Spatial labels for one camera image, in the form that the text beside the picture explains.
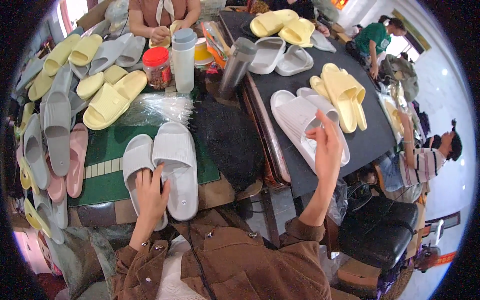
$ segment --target red lid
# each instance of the red lid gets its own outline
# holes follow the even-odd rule
[[[145,51],[142,62],[147,67],[157,67],[168,60],[168,50],[163,47],[155,47]]]

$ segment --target man in striped shirt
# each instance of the man in striped shirt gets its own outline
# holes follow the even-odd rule
[[[442,135],[439,145],[433,147],[431,139],[429,148],[417,149],[413,144],[413,124],[400,109],[398,114],[405,129],[405,151],[390,156],[385,154],[378,159],[387,192],[429,181],[438,175],[445,161],[456,161],[462,154],[462,142],[455,130],[455,120],[452,120],[452,131]]]

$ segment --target brown shirt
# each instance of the brown shirt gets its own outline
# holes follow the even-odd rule
[[[156,9],[160,0],[129,0],[128,9],[141,11],[144,14],[144,23],[148,27],[170,26],[174,20],[165,7],[162,10],[161,24],[156,21]],[[172,0],[175,20],[183,20],[187,14],[187,0]]]
[[[186,239],[185,222],[174,224]],[[294,218],[285,224],[281,248],[270,250],[262,236],[235,213],[225,209],[199,212],[191,221],[192,244],[210,288],[218,300],[331,300],[328,280],[320,267],[319,241],[325,229]],[[155,300],[168,242],[148,243],[139,252],[127,246],[117,251],[114,299]],[[206,299],[192,250],[181,262],[181,280]]]

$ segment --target white lace top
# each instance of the white lace top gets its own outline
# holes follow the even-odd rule
[[[181,235],[172,241],[163,262],[162,279],[156,300],[206,300],[180,280],[181,258],[190,249],[190,244]]]

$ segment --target striped shirt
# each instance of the striped shirt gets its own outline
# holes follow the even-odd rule
[[[406,187],[427,182],[438,175],[438,170],[444,165],[445,157],[435,148],[415,148],[413,150],[415,168],[409,168],[405,152],[400,152],[400,173]]]

